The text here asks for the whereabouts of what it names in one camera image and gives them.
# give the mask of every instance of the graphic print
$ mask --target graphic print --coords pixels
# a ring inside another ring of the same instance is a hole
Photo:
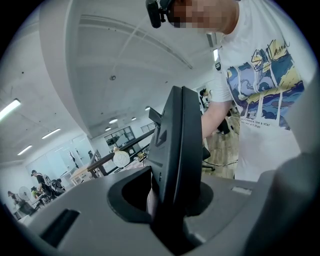
[[[285,41],[272,40],[266,49],[254,52],[251,63],[227,70],[226,81],[241,117],[274,120],[290,130],[284,116],[305,87],[288,46]]]

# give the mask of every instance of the table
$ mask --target table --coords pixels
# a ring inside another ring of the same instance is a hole
[[[84,177],[82,177],[82,174],[85,174],[85,176],[87,177],[88,173],[88,167],[89,164],[85,164],[84,166],[80,167],[78,170],[76,170],[71,177],[69,178],[72,183],[76,186],[79,183],[81,183],[84,179]]]

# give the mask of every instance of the black slot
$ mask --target black slot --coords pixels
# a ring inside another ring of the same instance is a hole
[[[75,210],[65,209],[43,232],[40,237],[53,247],[57,247],[72,224],[79,216]]]

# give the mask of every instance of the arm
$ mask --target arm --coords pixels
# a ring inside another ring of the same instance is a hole
[[[211,102],[208,110],[201,117],[202,139],[210,136],[226,117],[231,106],[231,100]]]

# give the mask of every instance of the desk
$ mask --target desk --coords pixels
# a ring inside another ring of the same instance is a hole
[[[82,177],[82,174],[85,175],[86,179],[85,181],[89,180],[89,172],[88,172],[89,164],[85,164],[84,166],[80,167],[78,170],[76,170],[70,177],[70,180],[72,183],[76,186],[80,184],[82,181],[84,181],[84,177]]]

